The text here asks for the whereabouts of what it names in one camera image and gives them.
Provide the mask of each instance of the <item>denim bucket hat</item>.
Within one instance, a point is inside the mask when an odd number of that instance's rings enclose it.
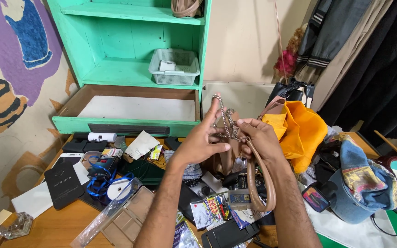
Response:
[[[334,213],[347,223],[358,224],[379,209],[397,208],[394,174],[367,159],[350,136],[341,139],[341,168],[329,179],[338,188],[330,199]]]

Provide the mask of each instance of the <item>wall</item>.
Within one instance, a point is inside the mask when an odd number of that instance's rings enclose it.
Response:
[[[40,0],[0,0],[0,211],[62,146],[51,116],[77,90]]]
[[[310,0],[277,0],[281,42],[301,26]],[[278,58],[273,0],[213,0],[204,79],[271,82]]]

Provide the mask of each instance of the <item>glass perfume bottle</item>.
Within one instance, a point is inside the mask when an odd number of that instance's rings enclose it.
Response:
[[[33,218],[25,213],[12,213],[7,210],[0,212],[0,235],[6,239],[14,239],[29,234]]]

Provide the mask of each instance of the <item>blue painted shape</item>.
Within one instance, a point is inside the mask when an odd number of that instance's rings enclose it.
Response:
[[[27,68],[34,68],[47,63],[52,57],[52,52],[48,49],[47,35],[41,17],[32,1],[24,0],[24,14],[21,20],[14,21],[5,15],[23,52],[23,62]]]

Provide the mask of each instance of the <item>wooden table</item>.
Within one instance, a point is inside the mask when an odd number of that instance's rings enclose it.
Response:
[[[349,134],[353,140],[364,150],[368,158],[377,158],[378,154],[372,150],[356,133]],[[129,145],[133,138],[127,138],[126,143]],[[163,139],[158,138],[158,141],[163,144]],[[52,165],[58,160],[62,150],[55,156],[53,161],[47,167],[50,169]],[[36,185],[40,184],[44,175],[42,175]],[[74,203],[63,208],[62,210],[55,210],[53,207],[42,213],[33,221],[33,226],[30,234],[21,238],[6,240],[0,237],[0,248],[60,248],[69,247],[69,244],[76,238],[91,221],[99,214],[99,211],[84,203],[81,200],[76,200]],[[194,234],[201,243],[201,235],[205,231],[197,231],[191,224]],[[274,225],[261,226],[260,238],[263,243],[271,247],[278,245],[277,231]],[[111,248],[111,243],[105,238],[102,233],[99,233],[87,247],[96,248]],[[251,243],[249,248],[256,248],[257,245]]]

